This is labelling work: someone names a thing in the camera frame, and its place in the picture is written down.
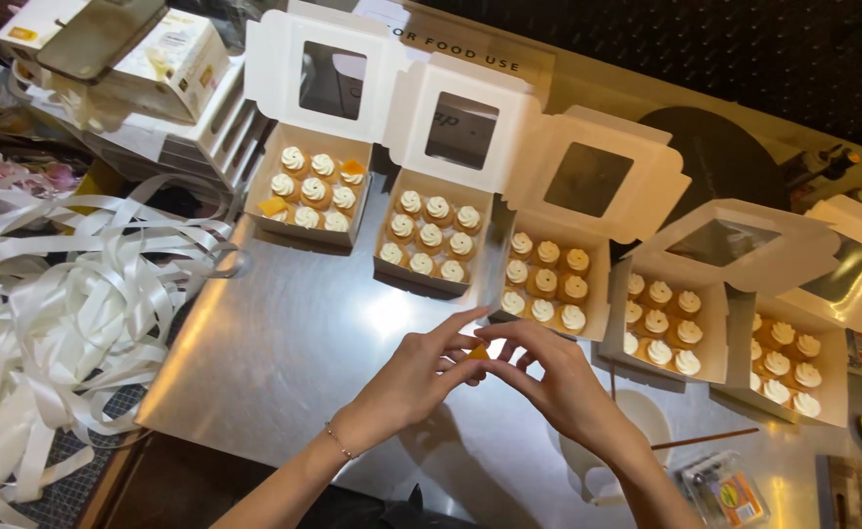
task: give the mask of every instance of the thin gold bracelet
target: thin gold bracelet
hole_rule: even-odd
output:
[[[334,434],[333,430],[330,429],[329,421],[326,421],[326,423],[324,423],[323,425],[326,427],[326,433],[329,434],[329,437],[333,438],[333,440],[336,442],[336,445],[340,448],[340,450],[343,451],[343,456],[348,457],[350,461],[352,461],[353,459],[356,459],[358,457],[358,456],[353,456],[352,454],[350,454],[350,452],[348,450],[346,450],[346,448],[340,442],[340,438],[336,437],[336,434]]]

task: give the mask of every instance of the satin ribbon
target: satin ribbon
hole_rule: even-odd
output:
[[[238,250],[226,242],[235,211],[220,207],[212,217],[187,219],[144,205],[171,179],[197,181],[161,175],[128,198],[59,199],[0,181],[0,527],[37,526],[9,503],[38,499],[42,487],[91,462],[89,432],[137,427],[137,407],[112,417],[104,406],[125,385],[149,386],[178,310],[206,278],[236,272],[215,269],[223,252]],[[81,215],[72,206],[98,210]],[[8,236],[41,219],[73,235]],[[126,235],[128,228],[137,231]],[[49,252],[68,258],[49,267],[41,259]],[[174,257],[155,263],[145,255],[155,252]],[[95,369],[100,373],[89,379]],[[57,428],[88,446],[46,468]]]

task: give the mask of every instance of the woman's left hand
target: woman's left hand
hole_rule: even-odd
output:
[[[486,314],[486,307],[477,307],[427,334],[406,334],[388,363],[330,421],[343,447],[358,456],[423,420],[460,384],[479,384],[486,376],[479,361],[456,362],[467,355],[463,349],[484,343],[460,329]]]

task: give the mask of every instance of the cream frosting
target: cream frosting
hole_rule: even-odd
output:
[[[797,348],[811,359],[815,358],[819,354],[819,340],[816,340],[809,334],[801,334],[800,338],[797,339]]]
[[[450,204],[443,197],[431,197],[428,199],[428,215],[434,218],[444,218],[450,213]]]
[[[588,294],[588,283],[578,276],[570,276],[565,281],[565,294],[569,297],[580,298]]]
[[[440,246],[441,241],[444,240],[444,235],[440,233],[440,228],[437,227],[437,224],[425,224],[421,226],[420,236],[424,246],[429,247]]]
[[[410,236],[415,230],[415,222],[408,215],[395,214],[391,218],[391,233],[401,238]]]
[[[440,277],[449,282],[460,283],[464,280],[464,268],[457,261],[448,261],[440,267]]]
[[[294,179],[283,173],[273,175],[271,190],[278,196],[286,197],[294,192]]]
[[[822,411],[819,401],[804,392],[799,392],[793,397],[793,409],[807,417],[815,417]]]
[[[519,232],[513,235],[513,251],[525,255],[532,250],[532,240],[529,235]]]
[[[401,263],[401,258],[404,256],[401,253],[401,247],[395,243],[385,243],[382,245],[382,250],[378,252],[378,256],[382,261],[387,261],[393,265]]]
[[[764,367],[778,377],[782,377],[790,371],[790,359],[777,351],[770,351],[764,358]]]
[[[294,215],[294,222],[301,228],[316,228],[320,223],[320,213],[313,208],[303,206],[297,208],[297,213]]]
[[[675,356],[675,368],[686,376],[693,376],[702,370],[702,363],[695,357],[695,353],[684,349]]]
[[[802,386],[806,386],[807,388],[815,388],[823,381],[823,377],[819,374],[819,369],[806,362],[797,366],[797,369],[793,372],[793,377]]]
[[[558,256],[562,251],[558,249],[558,245],[551,241],[542,241],[539,244],[539,259],[543,263],[552,264],[558,260]]]
[[[307,178],[304,185],[300,186],[300,190],[310,200],[322,200],[326,196],[326,184],[319,178]]]
[[[764,354],[764,351],[761,350],[761,344],[757,343],[757,340],[754,338],[751,339],[751,360],[755,361],[761,358],[761,355]]]
[[[790,391],[777,380],[767,380],[764,383],[764,396],[778,404],[783,404],[790,399]]]
[[[502,295],[502,302],[499,303],[499,306],[513,316],[518,316],[526,307],[526,300],[515,292],[506,292]]]
[[[699,329],[699,326],[695,322],[688,320],[679,322],[679,327],[676,328],[675,333],[679,337],[679,340],[685,343],[699,343],[702,340],[702,330]]]
[[[542,268],[535,274],[535,287],[542,292],[551,292],[558,287],[558,276],[551,270]]]
[[[405,191],[401,193],[401,209],[409,213],[421,211],[421,195],[417,191]]]
[[[770,337],[777,341],[780,345],[793,343],[794,331],[790,325],[777,322],[770,328]]]
[[[333,191],[333,203],[338,208],[350,209],[355,204],[355,193],[349,187],[340,187]]]
[[[473,206],[464,206],[457,210],[457,222],[464,228],[476,228],[480,224],[480,213]]]
[[[625,318],[626,323],[636,323],[643,315],[643,307],[636,305],[633,301],[626,301]]]
[[[584,327],[587,320],[584,313],[574,305],[566,305],[562,309],[562,325],[571,331],[577,331]]]
[[[576,272],[587,270],[591,262],[588,254],[583,249],[578,249],[577,247],[568,250],[565,260],[568,262],[568,266]]]
[[[662,340],[654,340],[646,347],[646,355],[656,365],[666,365],[672,360],[672,349]]]
[[[425,276],[431,275],[434,271],[434,260],[426,253],[416,253],[411,256],[411,262],[408,263],[413,271]]]
[[[366,173],[364,173],[364,172],[354,172],[354,173],[350,174],[350,173],[348,173],[348,172],[342,172],[342,171],[340,171],[340,176],[342,176],[342,177],[343,177],[343,182],[345,182],[346,184],[351,184],[351,185],[353,185],[353,186],[358,186],[359,184],[362,184],[362,181],[363,181],[363,180],[365,179],[365,177],[366,177]]]
[[[333,162],[333,158],[329,157],[329,154],[317,154],[313,156],[310,166],[313,167],[313,170],[317,174],[323,176],[329,176],[336,170],[336,163]]]
[[[650,285],[650,299],[657,303],[666,303],[672,297],[672,290],[669,285],[663,282],[653,282]]]
[[[551,302],[544,299],[536,299],[532,301],[532,317],[542,323],[552,319],[555,315],[555,308],[551,306]]]
[[[338,211],[326,214],[326,223],[323,225],[331,232],[349,231],[349,219]]]
[[[637,337],[629,332],[624,333],[624,352],[628,355],[633,355],[637,352],[637,347],[640,347],[640,341]]]
[[[290,170],[301,169],[304,166],[304,153],[296,147],[288,147],[280,154],[280,162]]]
[[[679,307],[690,314],[695,314],[702,307],[702,300],[694,292],[688,290],[679,295]]]
[[[526,280],[529,279],[529,269],[519,259],[513,259],[506,265],[506,277],[511,283],[526,283]]]
[[[457,232],[450,235],[450,250],[457,255],[467,255],[473,249],[473,237]]]
[[[650,332],[666,332],[669,329],[669,320],[666,319],[666,314],[660,311],[649,311],[646,313],[643,324],[646,325],[646,328]]]
[[[645,286],[646,282],[643,280],[642,276],[630,274],[630,280],[626,283],[626,290],[630,294],[640,295],[640,292],[643,291]]]

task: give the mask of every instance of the black round object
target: black round object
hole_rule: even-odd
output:
[[[663,226],[714,198],[738,198],[790,211],[781,170],[742,127],[691,106],[661,108],[640,123],[672,134],[669,146],[682,154],[682,172],[692,178]]]

